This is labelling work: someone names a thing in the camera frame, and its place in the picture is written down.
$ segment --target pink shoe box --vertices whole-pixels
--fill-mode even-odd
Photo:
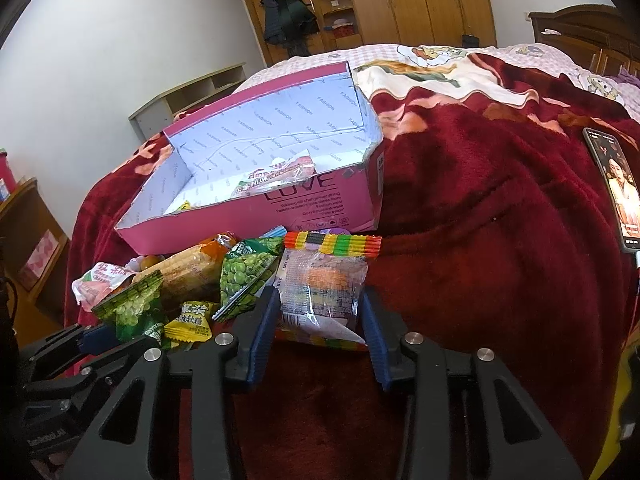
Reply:
[[[382,207],[378,118],[346,63],[286,75],[169,126],[174,152],[146,181],[116,230],[139,254],[175,253],[217,233],[375,229]],[[242,174],[307,150],[317,174],[230,198]],[[190,209],[176,211],[184,202]]]

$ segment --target phone screen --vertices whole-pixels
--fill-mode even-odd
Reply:
[[[622,148],[612,135],[591,128],[583,133],[618,215],[622,248],[640,251],[640,197]]]

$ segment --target wooden headboard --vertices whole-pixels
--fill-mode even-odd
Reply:
[[[617,75],[624,66],[640,77],[640,41],[615,7],[578,5],[529,17],[536,42],[562,50],[575,64],[601,75]]]

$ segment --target blue gripper pad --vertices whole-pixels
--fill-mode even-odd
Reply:
[[[388,361],[388,347],[378,320],[376,303],[379,303],[375,292],[366,287],[360,297],[360,315],[365,341],[369,347],[369,357],[376,380],[386,392],[391,388],[392,377]]]
[[[82,354],[100,355],[119,344],[114,327],[100,324],[84,332],[82,339],[78,341],[78,350]]]
[[[264,371],[267,367],[267,361],[269,359],[269,351],[271,350],[271,343],[276,332],[276,325],[280,319],[280,293],[273,286],[266,286],[260,296],[260,300],[265,297],[268,298],[268,303],[262,319],[255,332],[254,341],[251,344],[249,350],[249,370],[246,378],[246,382],[249,386],[255,386],[259,384],[264,377]]]

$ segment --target black cable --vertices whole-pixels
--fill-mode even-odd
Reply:
[[[15,315],[18,313],[18,290],[15,288],[14,282],[9,278],[0,278],[0,285],[6,283],[11,288],[11,292],[14,294],[14,309],[11,311],[11,326],[14,326]]]

